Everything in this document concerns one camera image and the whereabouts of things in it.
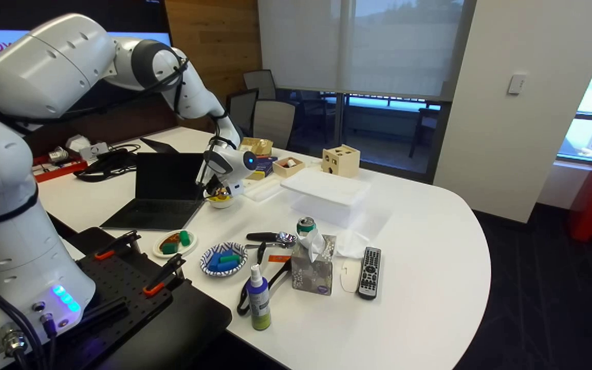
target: office chair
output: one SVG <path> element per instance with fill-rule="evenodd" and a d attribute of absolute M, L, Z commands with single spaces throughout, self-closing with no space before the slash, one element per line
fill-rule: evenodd
<path fill-rule="evenodd" d="M 253 88 L 259 90 L 259 97 L 257 97 L 259 101 L 278 99 L 278 86 L 276 86 L 271 69 L 245 71 L 242 83 L 247 84 L 250 90 Z"/>
<path fill-rule="evenodd" d="M 289 149 L 294 127 L 297 106 L 284 101 L 257 101 L 253 135 L 268 138 L 278 149 Z"/>
<path fill-rule="evenodd" d="M 227 108 L 233 124 L 241 130 L 241 134 L 253 134 L 253 115 L 259 90 L 241 90 L 229 97 Z"/>
<path fill-rule="evenodd" d="M 424 142 L 424 134 L 438 130 L 438 119 L 441 119 L 441 111 L 431 108 L 429 105 L 419 108 L 419 118 L 417 118 L 417 126 L 416 126 L 410 159 L 413 159 L 417 146 Z"/>

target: white table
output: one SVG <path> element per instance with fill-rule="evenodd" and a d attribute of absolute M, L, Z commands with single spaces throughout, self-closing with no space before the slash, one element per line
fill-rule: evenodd
<path fill-rule="evenodd" d="M 180 127 L 150 138 L 202 153 L 209 134 Z M 186 275 L 234 313 L 233 334 L 290 368 L 452 368 L 474 342 L 487 305 L 492 268 L 486 235 L 456 193 L 373 170 L 362 170 L 357 178 L 371 185 L 369 202 L 379 215 L 375 224 L 365 224 L 373 244 L 382 249 L 377 301 L 367 303 L 352 292 L 359 262 L 335 260 L 334 296 L 292 290 L 287 281 L 271 299 L 274 324 L 255 330 L 247 317 L 234 313 L 251 263 L 229 279 L 204 275 L 200 257 L 208 246 L 245 244 L 247 232 L 294 230 L 304 214 L 292 210 L 287 189 L 263 202 L 241 198 L 227 210 L 205 205 L 190 224 L 197 244 L 188 255 Z M 134 174 L 96 185 L 59 177 L 40 189 L 45 210 L 81 232 L 131 200 Z M 335 222 L 316 224 L 328 235 L 344 232 Z M 149 252 L 168 232 L 140 235 Z"/>

